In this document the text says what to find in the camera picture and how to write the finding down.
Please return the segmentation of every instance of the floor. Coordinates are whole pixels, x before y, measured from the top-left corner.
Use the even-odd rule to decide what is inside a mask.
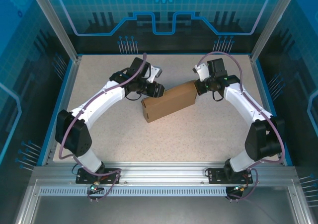
[[[72,110],[98,92],[109,77],[129,67],[135,55],[85,55],[82,57],[68,110]],[[156,81],[166,89],[198,79],[192,71],[201,55],[148,55],[147,61],[162,68]],[[235,63],[223,58],[229,75],[239,76]],[[248,55],[235,55],[243,70],[243,84],[261,104]],[[227,101],[216,102],[212,93],[197,96],[194,105],[147,123],[139,101],[123,99],[112,106],[93,125],[90,134],[93,150],[103,161],[187,162],[225,161],[244,149],[249,127]],[[53,161],[58,159],[57,146]],[[74,162],[72,158],[63,160]]]

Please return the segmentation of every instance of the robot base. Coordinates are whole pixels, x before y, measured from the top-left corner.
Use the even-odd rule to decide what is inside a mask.
[[[112,172],[117,170],[117,168],[105,168],[105,172]],[[100,184],[113,184],[118,173],[111,174],[109,176],[104,176],[100,179]],[[119,183],[120,177],[117,179],[115,184]],[[84,169],[79,168],[76,176],[76,184],[92,184],[97,181],[97,176],[87,173]]]

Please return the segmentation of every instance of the white robotic arm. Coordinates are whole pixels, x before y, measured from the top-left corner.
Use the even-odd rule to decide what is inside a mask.
[[[135,58],[130,68],[124,69],[114,73],[110,77],[110,81],[97,93],[104,92],[114,86],[120,85],[122,82],[129,79],[135,71],[141,66],[142,60]],[[91,147],[91,137],[89,130],[92,128],[94,122],[106,112],[117,101],[122,100],[130,92],[137,92],[152,97],[160,97],[163,95],[164,87],[161,84],[154,82],[155,77],[159,77],[162,70],[158,67],[153,67],[146,62],[144,69],[133,80],[124,86],[114,88],[97,98],[93,96],[90,100],[73,109],[71,112],[62,110],[58,114],[57,127],[56,127],[56,141],[63,140],[64,134],[70,122],[74,119],[80,111],[83,110],[85,105],[90,102],[85,112],[80,114],[78,120],[73,125],[71,132],[67,137],[65,148],[69,149],[80,163],[93,173],[103,172],[103,163],[93,152]]]
[[[222,59],[208,61],[208,65],[195,65],[193,71],[199,75],[199,79],[195,82],[199,95],[207,91],[212,91],[213,93],[217,91],[222,99],[225,98],[238,110],[250,127],[245,141],[245,149],[225,163],[224,171],[228,180],[231,180],[236,174],[245,171],[259,160],[281,152],[277,137],[268,125],[268,122],[243,95],[239,79],[235,75],[228,76]],[[264,110],[248,94],[244,87],[243,91],[267,117],[271,118],[278,130],[282,131],[283,121],[273,117],[270,112]]]

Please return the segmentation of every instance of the brown cardboard box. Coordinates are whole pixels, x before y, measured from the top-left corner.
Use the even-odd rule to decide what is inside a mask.
[[[173,87],[159,98],[147,97],[141,101],[144,117],[149,123],[173,112],[191,106],[195,102],[197,90],[194,80]]]

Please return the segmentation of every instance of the glass panel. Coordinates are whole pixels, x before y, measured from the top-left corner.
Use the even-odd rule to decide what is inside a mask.
[[[0,217],[13,223],[70,58],[35,0],[0,0],[0,18]]]
[[[317,0],[292,0],[259,57],[276,112],[285,119],[285,140],[300,178],[318,176],[317,5]],[[313,184],[304,184],[309,201],[317,199]]]
[[[50,1],[78,53],[129,54],[250,53],[278,0]]]

